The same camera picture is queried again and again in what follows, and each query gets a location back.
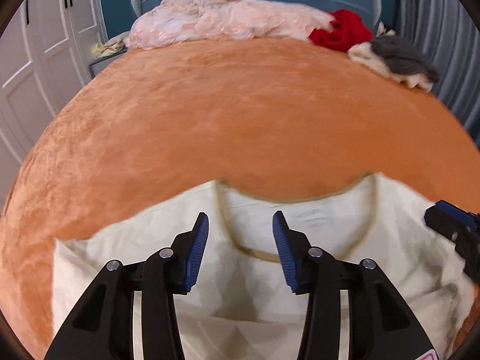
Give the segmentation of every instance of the curtain fold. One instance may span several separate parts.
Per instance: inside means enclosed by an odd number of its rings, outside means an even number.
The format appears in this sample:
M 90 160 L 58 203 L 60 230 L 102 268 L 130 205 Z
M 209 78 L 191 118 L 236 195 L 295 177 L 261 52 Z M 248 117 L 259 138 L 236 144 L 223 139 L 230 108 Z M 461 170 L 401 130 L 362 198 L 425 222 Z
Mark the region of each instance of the curtain fold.
M 432 92 L 480 146 L 480 33 L 459 0 L 400 0 L 397 33 L 440 72 Z

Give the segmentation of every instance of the ribbed blue pad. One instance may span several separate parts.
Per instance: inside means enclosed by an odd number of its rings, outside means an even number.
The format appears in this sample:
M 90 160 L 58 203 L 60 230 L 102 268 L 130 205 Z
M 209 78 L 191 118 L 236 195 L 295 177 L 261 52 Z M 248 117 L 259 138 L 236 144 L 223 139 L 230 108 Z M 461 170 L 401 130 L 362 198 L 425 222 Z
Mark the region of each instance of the ribbed blue pad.
M 450 205 L 446 202 L 443 202 L 441 200 L 437 204 L 435 204 L 435 206 L 438 209 L 445 212 L 445 214 L 453 216 L 453 218 L 459 220 L 464 225 L 470 226 L 470 228 L 472 230 L 475 231 L 477 229 L 477 225 L 475 225 L 475 221 L 473 220 L 473 218 L 469 214 L 467 214 L 466 212 L 460 210 L 459 208 L 457 208 L 453 205 Z
M 203 252 L 207 244 L 208 238 L 208 216 L 204 215 L 199 226 L 199 230 L 195 237 L 195 241 L 187 258 L 187 266 L 185 273 L 185 281 L 183 283 L 185 289 L 190 292 L 195 285 L 200 271 L 200 264 L 202 262 Z
M 282 264 L 283 274 L 287 285 L 290 286 L 292 292 L 297 290 L 297 263 L 293 257 L 293 253 L 290 250 L 289 242 L 285 235 L 285 231 L 289 229 L 282 228 L 282 222 L 279 218 L 279 214 L 275 213 L 273 216 L 273 236 L 275 238 L 275 244 L 277 244 L 278 256 L 280 257 L 280 263 Z

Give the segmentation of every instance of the red object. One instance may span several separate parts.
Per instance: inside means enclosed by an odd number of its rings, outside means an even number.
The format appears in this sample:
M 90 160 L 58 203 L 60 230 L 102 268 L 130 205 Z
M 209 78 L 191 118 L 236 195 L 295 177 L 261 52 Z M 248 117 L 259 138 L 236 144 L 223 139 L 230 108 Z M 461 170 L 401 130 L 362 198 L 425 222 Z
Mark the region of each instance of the red object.
M 316 45 L 346 53 L 352 46 L 369 42 L 374 37 L 355 12 L 340 9 L 331 15 L 335 17 L 335 20 L 330 22 L 332 32 L 315 29 L 309 36 Z

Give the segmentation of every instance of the bed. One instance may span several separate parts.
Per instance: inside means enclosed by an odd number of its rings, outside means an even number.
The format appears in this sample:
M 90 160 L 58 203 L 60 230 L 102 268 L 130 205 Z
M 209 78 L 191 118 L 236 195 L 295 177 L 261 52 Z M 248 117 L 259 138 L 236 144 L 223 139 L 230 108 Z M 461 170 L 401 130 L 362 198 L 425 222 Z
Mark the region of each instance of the bed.
M 63 109 L 28 155 L 0 222 L 0 308 L 43 358 L 55 239 L 107 225 L 212 179 L 272 200 L 383 172 L 480 211 L 480 155 L 435 99 L 291 39 L 130 50 Z M 465 337 L 472 314 L 459 332 Z

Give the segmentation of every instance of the red and white sticker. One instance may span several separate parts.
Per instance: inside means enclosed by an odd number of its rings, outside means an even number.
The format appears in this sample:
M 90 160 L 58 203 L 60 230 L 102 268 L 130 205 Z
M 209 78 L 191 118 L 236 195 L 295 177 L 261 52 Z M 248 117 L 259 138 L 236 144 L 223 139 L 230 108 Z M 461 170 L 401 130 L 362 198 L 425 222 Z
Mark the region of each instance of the red and white sticker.
M 415 360 L 438 360 L 437 352 L 435 352 L 435 349 L 429 350 Z

